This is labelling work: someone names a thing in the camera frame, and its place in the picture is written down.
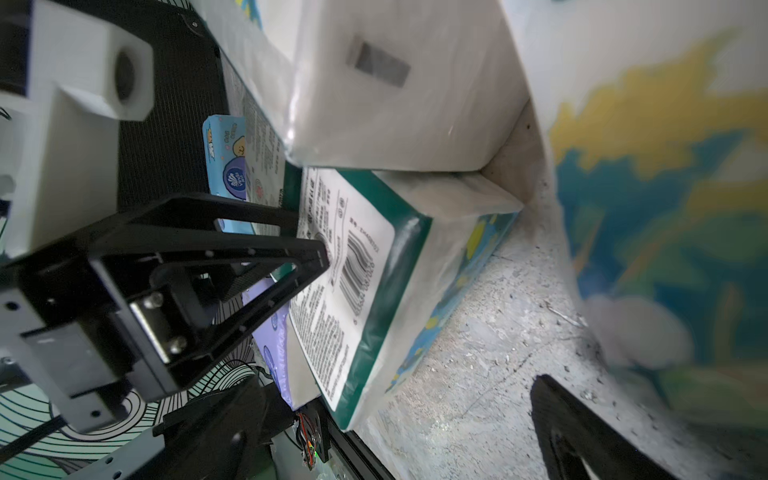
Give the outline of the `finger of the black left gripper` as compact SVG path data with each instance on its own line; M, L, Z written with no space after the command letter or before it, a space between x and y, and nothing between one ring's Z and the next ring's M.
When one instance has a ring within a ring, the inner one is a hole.
M254 235L217 231L219 219L277 226L285 232L298 225L298 214L288 210L211 194L181 194L106 218L92 226L89 240L93 246L118 252L210 250L241 240L258 243Z

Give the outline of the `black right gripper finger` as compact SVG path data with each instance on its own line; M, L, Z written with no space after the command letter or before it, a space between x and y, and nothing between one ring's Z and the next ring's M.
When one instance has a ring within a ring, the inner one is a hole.
M532 421L550 479L671 479L553 377L534 380Z

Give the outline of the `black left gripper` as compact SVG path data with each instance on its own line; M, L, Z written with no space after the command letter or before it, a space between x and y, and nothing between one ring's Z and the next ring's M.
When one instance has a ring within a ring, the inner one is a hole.
M68 425L122 421L190 388L329 267L318 240L122 233L1 270L1 345Z

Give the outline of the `purple puppy tissue pack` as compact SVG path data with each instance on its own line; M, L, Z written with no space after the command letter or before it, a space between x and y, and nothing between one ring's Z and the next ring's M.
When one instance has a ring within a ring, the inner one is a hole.
M252 337L283 400L296 411L316 399L320 390L288 319L289 306L281 306Z

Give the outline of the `green blue tissue pack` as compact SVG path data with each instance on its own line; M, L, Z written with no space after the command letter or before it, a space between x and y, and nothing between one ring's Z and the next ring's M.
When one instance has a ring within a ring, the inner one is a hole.
M197 1L300 167L483 168L528 101L496 1Z
M329 266L289 317L340 429L414 372L522 207L477 172L304 171L298 235Z

